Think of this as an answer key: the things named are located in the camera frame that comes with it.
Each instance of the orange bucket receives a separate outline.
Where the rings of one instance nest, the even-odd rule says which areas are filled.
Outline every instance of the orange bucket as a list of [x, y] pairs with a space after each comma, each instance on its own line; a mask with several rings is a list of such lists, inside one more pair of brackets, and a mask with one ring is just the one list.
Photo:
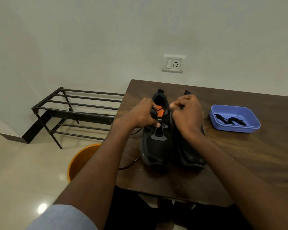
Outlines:
[[89, 159], [98, 150], [100, 143], [89, 145], [81, 149], [70, 161], [67, 169], [67, 180], [71, 182], [80, 170], [85, 166]]

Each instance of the metal shoe rack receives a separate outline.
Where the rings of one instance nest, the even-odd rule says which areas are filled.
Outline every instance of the metal shoe rack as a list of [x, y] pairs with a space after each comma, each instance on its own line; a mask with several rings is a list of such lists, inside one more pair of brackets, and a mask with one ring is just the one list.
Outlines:
[[[60, 126], [67, 126], [67, 127], [79, 127], [79, 128], [93, 129], [93, 130], [109, 131], [109, 129], [64, 124], [64, 122], [66, 119], [73, 119], [73, 120], [76, 120], [77, 124], [79, 124], [79, 121], [86, 121], [86, 122], [102, 123], [102, 124], [111, 125], [113, 120], [114, 120], [115, 115], [103, 114], [103, 113], [75, 112], [75, 111], [73, 111], [72, 105], [110, 109], [110, 110], [118, 110], [118, 108], [107, 107], [107, 106], [88, 105], [88, 104], [82, 104], [82, 103], [74, 103], [74, 102], [69, 102], [68, 98], [79, 98], [79, 99], [110, 101], [110, 102], [122, 102], [122, 100], [66, 95], [66, 93], [65, 93], [66, 91], [68, 91], [68, 92], [80, 92], [80, 93], [94, 93], [94, 94], [112, 95], [112, 96], [113, 95], [124, 96], [124, 94], [122, 94], [122, 93], [108, 93], [108, 92], [94, 92], [94, 91], [75, 90], [75, 89], [64, 89], [63, 87], [60, 87], [56, 91], [51, 93], [49, 96], [44, 98], [42, 101], [40, 101], [38, 104], [36, 104], [34, 107], [32, 107], [32, 111], [37, 116], [39, 121], [42, 123], [43, 127], [47, 130], [48, 134], [54, 139], [54, 141], [60, 147], [60, 149], [62, 149], [62, 147], [59, 144], [59, 142], [57, 141], [57, 139], [54, 137], [54, 133], [63, 134], [63, 135], [70, 135], [70, 136], [77, 136], [77, 137], [88, 138], [88, 139], [104, 140], [103, 138], [91, 137], [91, 136], [86, 136], [86, 135], [70, 134], [70, 133], [61, 132], [61, 131], [57, 131], [57, 130], [59, 129]], [[55, 96], [64, 97], [66, 102], [65, 101], [51, 100]], [[47, 102], [67, 104], [69, 106], [69, 110], [66, 111], [66, 110], [43, 107], [43, 105], [45, 105]], [[52, 117], [59, 117], [62, 119], [58, 122], [58, 124], [53, 129], [50, 130], [46, 126], [46, 123], [44, 123], [44, 121], [42, 120], [42, 118], [38, 114], [40, 109], [48, 111]]]

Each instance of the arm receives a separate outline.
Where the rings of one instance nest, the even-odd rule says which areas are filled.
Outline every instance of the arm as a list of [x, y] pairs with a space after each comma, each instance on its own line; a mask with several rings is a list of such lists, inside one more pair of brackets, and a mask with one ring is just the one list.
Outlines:
[[151, 107], [157, 108], [150, 98], [144, 98], [128, 114], [115, 120], [106, 140], [54, 204], [76, 207], [86, 214], [98, 229], [103, 229], [129, 134], [135, 127], [160, 127], [160, 123], [150, 116]]
[[207, 161], [255, 229], [288, 229], [288, 195], [262, 180], [200, 132], [201, 105], [194, 95], [170, 104], [182, 136]]

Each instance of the hand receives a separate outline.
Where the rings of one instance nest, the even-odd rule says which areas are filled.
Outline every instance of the hand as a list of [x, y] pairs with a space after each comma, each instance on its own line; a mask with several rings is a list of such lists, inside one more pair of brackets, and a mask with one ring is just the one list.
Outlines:
[[172, 102], [169, 107], [173, 110], [175, 124], [185, 139], [200, 133], [204, 113], [195, 95], [182, 96]]
[[133, 124], [133, 127], [146, 127], [147, 125], [153, 125], [154, 127], [160, 127], [161, 124], [150, 116], [151, 108], [158, 109], [157, 105], [151, 100], [151, 98], [143, 98], [128, 114], [126, 118]]

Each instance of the forearm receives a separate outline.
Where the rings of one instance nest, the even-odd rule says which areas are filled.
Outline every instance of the forearm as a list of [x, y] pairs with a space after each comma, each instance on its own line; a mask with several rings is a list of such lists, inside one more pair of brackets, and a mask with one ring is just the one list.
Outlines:
[[76, 207], [85, 213], [98, 229], [103, 229], [119, 163], [132, 130], [133, 125], [126, 117], [115, 120], [106, 140], [54, 204]]
[[288, 195], [265, 182], [201, 134], [189, 143], [205, 158], [255, 229], [288, 229]]

